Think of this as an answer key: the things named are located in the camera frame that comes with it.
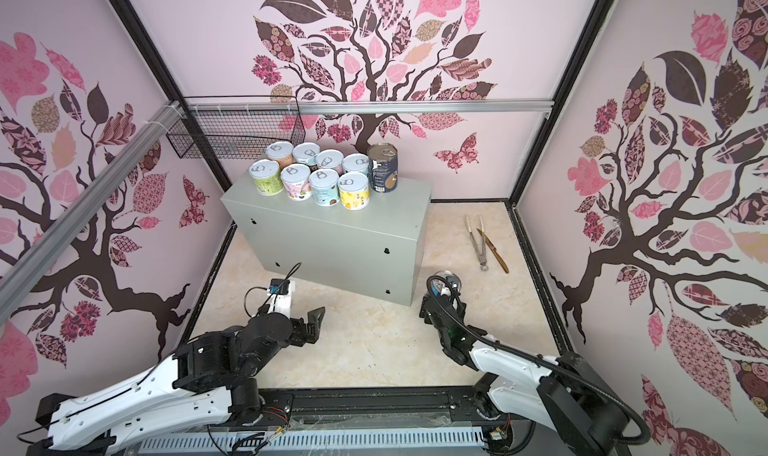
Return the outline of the orange label can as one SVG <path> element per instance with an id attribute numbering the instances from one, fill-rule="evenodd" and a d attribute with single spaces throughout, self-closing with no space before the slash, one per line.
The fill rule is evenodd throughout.
<path id="1" fill-rule="evenodd" d="M 265 148 L 266 157 L 276 162 L 280 169 L 284 169 L 295 163 L 293 156 L 294 146 L 288 141 L 278 141 Z"/>

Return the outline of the red tomato can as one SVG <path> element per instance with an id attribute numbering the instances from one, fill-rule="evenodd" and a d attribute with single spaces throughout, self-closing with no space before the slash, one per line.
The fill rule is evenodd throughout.
<path id="1" fill-rule="evenodd" d="M 390 193 L 397 187 L 398 152 L 390 143 L 379 143 L 368 149 L 371 162 L 371 187 L 377 193 Z"/>

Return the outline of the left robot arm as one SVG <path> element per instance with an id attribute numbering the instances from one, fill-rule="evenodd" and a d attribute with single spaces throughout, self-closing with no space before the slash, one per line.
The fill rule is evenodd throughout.
<path id="1" fill-rule="evenodd" d="M 257 374 L 289 346 L 318 341 L 324 308 L 305 318 L 259 313 L 206 332 L 152 368 L 82 397 L 53 393 L 38 406 L 45 438 L 29 455 L 112 455 L 154 436 L 199 426 L 249 426 L 262 417 Z"/>

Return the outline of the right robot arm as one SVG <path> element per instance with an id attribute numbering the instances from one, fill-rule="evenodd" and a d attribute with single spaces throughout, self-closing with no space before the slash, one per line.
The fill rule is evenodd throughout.
<path id="1" fill-rule="evenodd" d="M 437 330 L 443 353 L 483 375 L 475 406 L 493 420 L 516 415 L 545 426 L 576 455 L 609 455 L 649 442 L 643 417 L 621 400 L 581 356 L 532 355 L 464 323 L 466 305 L 448 291 L 428 291 L 420 317 Z"/>

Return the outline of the yellow label can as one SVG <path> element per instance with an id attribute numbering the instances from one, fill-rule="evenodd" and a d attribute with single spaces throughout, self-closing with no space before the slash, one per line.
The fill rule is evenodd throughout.
<path id="1" fill-rule="evenodd" d="M 368 178 L 361 173 L 350 172 L 339 178 L 340 201 L 347 210 L 357 211 L 368 206 L 370 187 Z"/>

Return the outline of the blue label tin can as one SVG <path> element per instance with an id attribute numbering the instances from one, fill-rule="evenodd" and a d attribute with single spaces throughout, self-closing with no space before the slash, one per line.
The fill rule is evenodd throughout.
<path id="1" fill-rule="evenodd" d="M 437 295 L 447 293 L 461 294 L 462 281 L 461 279 L 451 271 L 440 271 L 433 276 L 432 281 L 433 292 Z"/>

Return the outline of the green label can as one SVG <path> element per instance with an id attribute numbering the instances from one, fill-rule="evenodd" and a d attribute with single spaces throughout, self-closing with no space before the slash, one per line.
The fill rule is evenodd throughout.
<path id="1" fill-rule="evenodd" d="M 268 159 L 256 161 L 250 166 L 248 173 L 262 196 L 275 196 L 284 190 L 280 179 L 280 166 L 275 161 Z"/>

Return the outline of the teal label coconut can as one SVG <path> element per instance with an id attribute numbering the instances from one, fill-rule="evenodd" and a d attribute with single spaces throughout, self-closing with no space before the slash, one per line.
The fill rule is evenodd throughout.
<path id="1" fill-rule="evenodd" d="M 318 169 L 317 156 L 320 152 L 316 143 L 305 142 L 294 147 L 292 156 L 297 164 L 303 164 L 314 172 Z"/>

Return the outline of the pink label can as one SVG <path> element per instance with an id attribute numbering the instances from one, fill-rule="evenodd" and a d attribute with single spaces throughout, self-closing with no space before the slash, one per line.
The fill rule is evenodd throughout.
<path id="1" fill-rule="evenodd" d="M 304 164 L 292 164 L 281 171 L 281 182 L 291 200 L 306 201 L 312 197 L 309 183 L 311 173 L 311 169 Z"/>
<path id="2" fill-rule="evenodd" d="M 340 151 L 323 150 L 316 156 L 316 166 L 318 169 L 333 170 L 338 175 L 343 175 L 343 160 L 344 155 Z"/>

